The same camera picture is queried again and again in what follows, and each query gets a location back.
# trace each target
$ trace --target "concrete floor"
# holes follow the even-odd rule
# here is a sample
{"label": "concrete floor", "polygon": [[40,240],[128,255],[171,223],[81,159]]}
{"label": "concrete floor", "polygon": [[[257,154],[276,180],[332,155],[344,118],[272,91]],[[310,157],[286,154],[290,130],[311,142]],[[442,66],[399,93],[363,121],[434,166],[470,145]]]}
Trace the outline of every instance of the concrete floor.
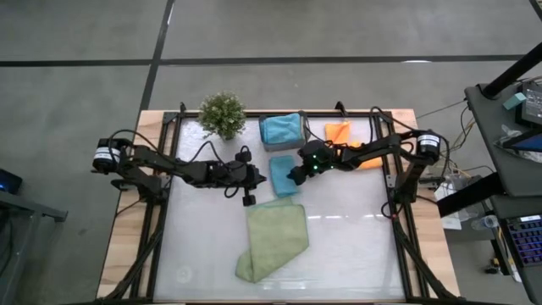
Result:
{"label": "concrete floor", "polygon": [[[166,0],[0,0],[0,61],[151,58]],[[525,0],[178,0],[163,58],[495,55],[542,40]],[[512,62],[161,67],[149,108],[196,108],[220,90],[248,108],[414,108],[463,99]],[[136,124],[148,67],[0,68],[0,168],[25,179],[25,197],[69,210],[43,221],[17,303],[90,301],[96,294],[118,193],[90,173],[99,137]],[[531,75],[542,75],[537,68]],[[449,139],[458,105],[418,121]],[[478,130],[452,158],[491,161]],[[485,175],[483,169],[479,174]],[[508,277],[483,274],[488,242],[449,240],[462,295],[528,303]]]}

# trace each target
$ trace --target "blue towel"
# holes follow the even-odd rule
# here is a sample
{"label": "blue towel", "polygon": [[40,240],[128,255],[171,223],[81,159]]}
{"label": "blue towel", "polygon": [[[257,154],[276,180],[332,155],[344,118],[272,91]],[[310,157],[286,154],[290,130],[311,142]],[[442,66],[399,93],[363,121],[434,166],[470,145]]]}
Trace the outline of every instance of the blue towel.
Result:
{"label": "blue towel", "polygon": [[302,139],[301,117],[299,114],[288,114],[267,118],[262,122],[263,142],[280,144]]}
{"label": "blue towel", "polygon": [[273,182],[274,193],[278,197],[288,197],[297,193],[296,183],[286,177],[294,166],[296,164],[292,156],[272,157],[269,159],[271,181]]}

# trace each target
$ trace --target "black desk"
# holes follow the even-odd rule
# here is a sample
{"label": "black desk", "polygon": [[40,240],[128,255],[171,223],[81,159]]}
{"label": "black desk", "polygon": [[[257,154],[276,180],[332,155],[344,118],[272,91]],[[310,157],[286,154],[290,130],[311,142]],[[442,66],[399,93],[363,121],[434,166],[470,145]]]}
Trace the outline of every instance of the black desk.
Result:
{"label": "black desk", "polygon": [[[502,222],[501,228],[509,245],[513,245],[513,240],[503,219],[542,214],[542,186],[539,184],[542,164],[519,158],[494,145],[503,136],[502,125],[521,132],[528,131],[527,127],[516,124],[515,110],[508,111],[502,107],[515,93],[517,85],[508,86],[498,98],[489,100],[477,86],[465,89],[468,106],[473,112],[497,173],[484,177],[438,202],[440,214],[445,216],[449,212],[489,198],[495,215]],[[512,252],[512,256],[516,262],[520,261],[515,252]],[[500,261],[504,263],[506,259],[501,256]],[[517,264],[517,271],[522,277],[529,299],[537,304],[542,303],[542,266],[524,269]]]}
{"label": "black desk", "polygon": [[542,164],[516,157],[493,145],[502,137],[502,125],[513,130],[528,131],[527,127],[514,121],[515,110],[507,111],[502,107],[502,103],[514,95],[516,89],[517,86],[509,86],[501,92],[500,98],[488,100],[479,88],[469,87],[465,89],[465,96],[506,193],[513,197],[542,196],[539,180],[542,177]]}

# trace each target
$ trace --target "potted plant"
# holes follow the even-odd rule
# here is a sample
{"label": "potted plant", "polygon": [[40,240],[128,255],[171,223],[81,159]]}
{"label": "potted plant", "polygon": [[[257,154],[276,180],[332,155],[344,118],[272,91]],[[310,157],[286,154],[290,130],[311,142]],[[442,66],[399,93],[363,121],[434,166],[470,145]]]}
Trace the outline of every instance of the potted plant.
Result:
{"label": "potted plant", "polygon": [[205,137],[217,134],[224,140],[231,140],[235,134],[240,134],[245,126],[245,105],[233,92],[222,91],[210,97],[205,97],[200,106],[198,116]]}

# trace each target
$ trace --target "green microfiber cloth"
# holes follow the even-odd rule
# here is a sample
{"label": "green microfiber cloth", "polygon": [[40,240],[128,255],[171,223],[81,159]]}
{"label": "green microfiber cloth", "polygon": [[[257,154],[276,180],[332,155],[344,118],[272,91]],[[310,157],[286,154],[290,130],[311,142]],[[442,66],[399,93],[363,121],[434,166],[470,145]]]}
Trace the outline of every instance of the green microfiber cloth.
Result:
{"label": "green microfiber cloth", "polygon": [[290,197],[248,208],[247,222],[250,249],[235,269],[243,280],[258,283],[308,248],[305,208]]}

